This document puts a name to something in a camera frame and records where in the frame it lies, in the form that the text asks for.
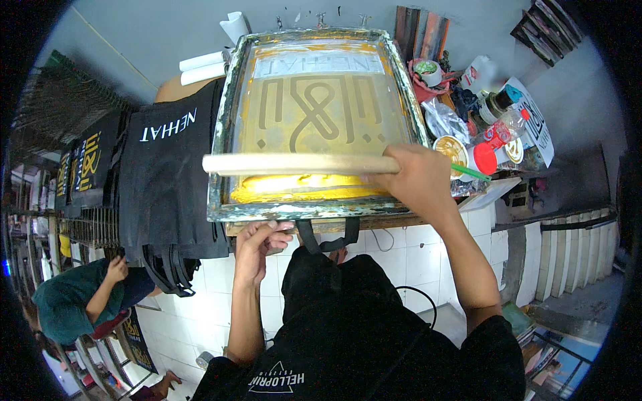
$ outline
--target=white tile floor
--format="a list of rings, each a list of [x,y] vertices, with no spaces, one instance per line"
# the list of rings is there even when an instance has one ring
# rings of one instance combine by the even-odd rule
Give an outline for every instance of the white tile floor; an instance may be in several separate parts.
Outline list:
[[[462,219],[488,261],[500,265],[508,259],[508,236],[505,232],[490,233],[494,220],[490,207],[463,213]],[[332,241],[342,235],[321,234],[318,239]],[[266,339],[272,338],[282,326],[284,301],[281,284],[291,254],[298,246],[295,238],[282,253],[267,258],[267,273],[261,283],[261,318]],[[347,249],[348,258],[360,253],[372,256],[393,285],[416,287],[430,295],[437,305],[450,302],[463,313],[457,300],[446,247],[431,226],[392,228],[387,232],[362,231],[359,241],[348,245]],[[193,280],[194,296],[179,298],[161,294],[156,300],[162,312],[137,308],[144,338],[159,374],[162,376],[171,369],[186,383],[176,391],[170,391],[168,400],[184,400],[186,395],[191,395],[190,391],[193,393],[196,389],[204,374],[195,363],[197,355],[203,351],[221,355],[227,345],[233,278],[233,255],[203,260]],[[400,295],[405,306],[414,312],[431,308],[430,303],[415,291],[401,291]],[[154,377],[155,380],[150,378],[148,382],[158,381],[158,377]]]

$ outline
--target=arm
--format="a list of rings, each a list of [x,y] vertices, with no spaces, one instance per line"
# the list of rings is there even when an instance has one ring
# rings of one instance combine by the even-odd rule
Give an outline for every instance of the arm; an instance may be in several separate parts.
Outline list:
[[[468,333],[487,318],[501,315],[495,274],[450,195],[450,159],[420,145],[388,146],[384,155],[397,160],[400,172],[369,176],[369,180],[387,189],[443,238]]]
[[[103,279],[103,282],[98,287],[98,290],[91,297],[89,303],[85,307],[85,313],[89,318],[89,321],[93,324],[98,320],[98,316],[103,312],[109,296],[112,293],[112,289],[115,284],[119,281],[122,281],[127,277],[128,269],[125,264],[125,258],[117,256],[111,262],[109,262],[109,267],[107,268],[107,274]]]
[[[259,303],[265,255],[272,248],[287,247],[292,236],[280,231],[293,226],[290,222],[258,221],[248,224],[236,238],[232,320],[226,355],[235,363],[249,364],[265,350]]]

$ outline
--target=hand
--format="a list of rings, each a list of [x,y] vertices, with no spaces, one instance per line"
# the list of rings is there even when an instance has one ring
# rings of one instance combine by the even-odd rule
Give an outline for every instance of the hand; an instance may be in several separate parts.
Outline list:
[[[255,221],[236,237],[234,285],[257,288],[265,277],[265,255],[272,248],[285,249],[292,235],[281,232],[294,227],[291,221]]]
[[[109,267],[107,268],[107,274],[105,275],[105,280],[109,280],[113,283],[123,281],[125,277],[129,274],[129,268],[124,257],[117,256],[109,262]]]
[[[366,179],[387,189],[435,230],[447,224],[447,218],[457,212],[450,195],[450,158],[421,145],[407,144],[388,145],[383,155],[394,157],[400,172],[368,175]]]

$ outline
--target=stacked screens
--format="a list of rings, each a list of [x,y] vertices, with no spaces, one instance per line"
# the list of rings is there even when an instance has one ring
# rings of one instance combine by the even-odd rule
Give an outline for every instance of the stacked screens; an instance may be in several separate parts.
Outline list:
[[[536,0],[510,34],[551,67],[577,48],[583,37],[555,0]]]
[[[439,61],[450,20],[430,11],[397,6],[395,40],[406,64],[413,58]]]

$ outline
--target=staircase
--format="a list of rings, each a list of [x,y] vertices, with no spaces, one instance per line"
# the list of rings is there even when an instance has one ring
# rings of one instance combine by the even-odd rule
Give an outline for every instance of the staircase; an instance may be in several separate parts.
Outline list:
[[[617,222],[570,230],[545,229],[546,226],[588,222],[608,215],[609,209],[600,209],[541,222],[542,250],[536,300],[572,293],[577,287],[585,288],[611,274],[620,241]]]

